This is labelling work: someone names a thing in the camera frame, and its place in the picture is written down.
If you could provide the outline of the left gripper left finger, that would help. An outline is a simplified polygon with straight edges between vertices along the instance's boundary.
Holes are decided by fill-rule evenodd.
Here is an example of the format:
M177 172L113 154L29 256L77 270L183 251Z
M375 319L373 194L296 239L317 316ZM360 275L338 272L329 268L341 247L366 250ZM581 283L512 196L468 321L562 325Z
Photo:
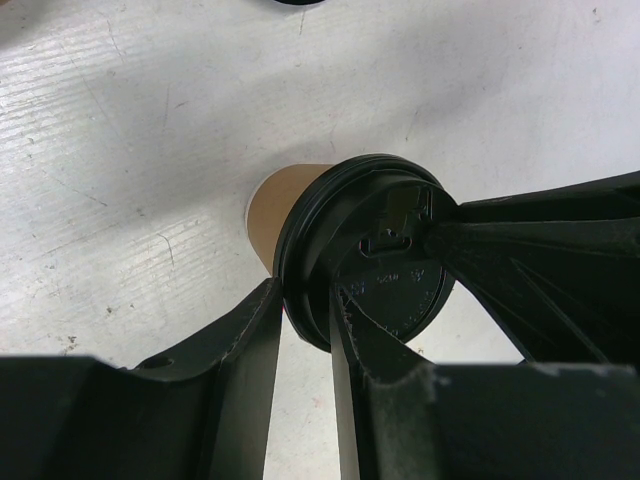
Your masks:
M1 360L5 479L259 479L282 287L127 369L88 356Z

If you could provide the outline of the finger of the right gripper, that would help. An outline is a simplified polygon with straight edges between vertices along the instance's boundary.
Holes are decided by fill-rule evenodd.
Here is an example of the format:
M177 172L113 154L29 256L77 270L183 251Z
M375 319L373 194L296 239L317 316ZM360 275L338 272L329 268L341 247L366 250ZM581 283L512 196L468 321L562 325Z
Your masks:
M467 202L457 219L468 223L596 221L639 215L639 173L546 191Z
M531 362L639 362L639 220L441 223L426 250Z

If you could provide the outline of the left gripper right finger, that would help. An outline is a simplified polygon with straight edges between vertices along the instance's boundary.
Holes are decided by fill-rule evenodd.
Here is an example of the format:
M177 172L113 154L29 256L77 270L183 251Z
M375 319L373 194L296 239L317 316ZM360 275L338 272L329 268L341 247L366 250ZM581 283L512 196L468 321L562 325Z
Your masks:
M345 479L635 479L629 366L437 365L341 287L330 336Z

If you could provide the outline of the brown paper coffee cup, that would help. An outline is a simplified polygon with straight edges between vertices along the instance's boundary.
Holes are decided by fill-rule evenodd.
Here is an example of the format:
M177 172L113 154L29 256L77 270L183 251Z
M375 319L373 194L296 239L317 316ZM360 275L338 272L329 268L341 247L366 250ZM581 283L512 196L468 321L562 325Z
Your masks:
M273 277L296 278L305 257L322 251L339 233L329 216L305 230L301 222L320 190L335 178L337 167L299 164L282 168L266 178L254 192L246 213L249 241Z

